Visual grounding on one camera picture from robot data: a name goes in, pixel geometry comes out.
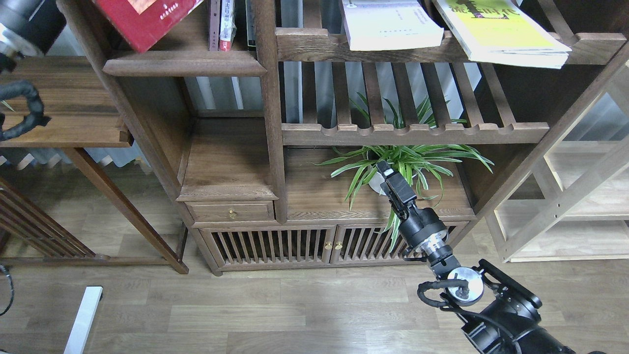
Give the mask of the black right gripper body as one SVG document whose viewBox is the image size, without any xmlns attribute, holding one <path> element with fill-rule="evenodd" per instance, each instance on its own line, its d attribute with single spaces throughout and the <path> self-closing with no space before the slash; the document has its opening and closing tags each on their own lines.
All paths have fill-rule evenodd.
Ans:
<svg viewBox="0 0 629 354">
<path fill-rule="evenodd" d="M 417 219 L 417 195 L 402 176 L 385 177 L 384 192 L 399 220 Z"/>
</svg>

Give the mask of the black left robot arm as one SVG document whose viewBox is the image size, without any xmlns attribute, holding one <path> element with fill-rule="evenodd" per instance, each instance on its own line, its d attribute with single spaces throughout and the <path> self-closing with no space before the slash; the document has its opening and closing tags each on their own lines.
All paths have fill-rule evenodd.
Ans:
<svg viewBox="0 0 629 354">
<path fill-rule="evenodd" d="M 66 25 L 66 18 L 54 0 L 2 0 L 0 2 L 0 69 L 12 72 L 24 57 L 42 57 L 50 50 Z M 0 137 L 7 141 L 20 137 L 37 126 L 45 127 L 50 117 L 38 90 L 27 80 L 2 84 L 2 100 L 25 97 L 29 114 Z"/>
</svg>

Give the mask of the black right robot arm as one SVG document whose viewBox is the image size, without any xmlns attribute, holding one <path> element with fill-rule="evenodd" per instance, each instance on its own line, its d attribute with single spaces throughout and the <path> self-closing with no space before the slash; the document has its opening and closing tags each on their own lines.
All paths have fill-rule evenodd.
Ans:
<svg viewBox="0 0 629 354">
<path fill-rule="evenodd" d="M 377 164 L 384 177 L 381 188 L 400 220 L 407 242 L 405 254 L 422 254 L 436 280 L 418 286 L 418 298 L 462 321 L 467 340 L 481 354 L 571 354 L 539 326 L 541 300 L 487 260 L 478 266 L 461 266 L 445 244 L 447 227 L 432 208 L 418 208 L 416 193 L 385 161 Z"/>
</svg>

